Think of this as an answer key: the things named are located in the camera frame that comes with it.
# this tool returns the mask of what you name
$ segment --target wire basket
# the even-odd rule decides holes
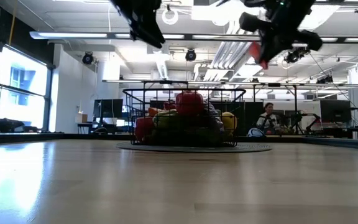
[[[145,88],[145,83],[122,91],[134,127],[132,144],[237,146],[237,127],[244,121],[234,112],[243,105],[245,90],[188,88],[187,82],[180,82],[185,88]]]

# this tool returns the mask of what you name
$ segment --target cardboard box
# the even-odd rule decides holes
[[[81,124],[88,122],[88,115],[87,114],[77,114],[75,116],[75,123]]]

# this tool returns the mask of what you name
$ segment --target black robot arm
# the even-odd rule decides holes
[[[340,3],[344,0],[328,0]],[[308,49],[318,51],[323,41],[318,34],[307,30],[299,31],[298,27],[316,0],[245,0],[247,7],[263,7],[266,9],[266,21],[244,12],[240,19],[240,27],[249,32],[259,31],[260,49],[253,55],[255,61],[267,68],[267,64],[283,50],[292,49],[294,42],[308,45]]]
[[[124,17],[130,28],[132,40],[161,48],[165,39],[155,20],[161,0],[110,0],[118,13]]]

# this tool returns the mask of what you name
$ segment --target person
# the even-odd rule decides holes
[[[265,112],[259,116],[258,122],[256,123],[256,126],[259,129],[263,128],[265,133],[267,131],[270,131],[271,133],[275,133],[276,129],[280,129],[280,125],[277,121],[277,117],[273,114],[273,106],[274,106],[273,103],[266,103],[266,105],[264,106]]]

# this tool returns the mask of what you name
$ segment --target round base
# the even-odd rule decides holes
[[[272,147],[266,144],[238,143],[236,147],[183,147],[183,146],[145,146],[132,145],[130,142],[121,142],[117,144],[119,149],[153,151],[153,152],[263,152],[272,150]]]

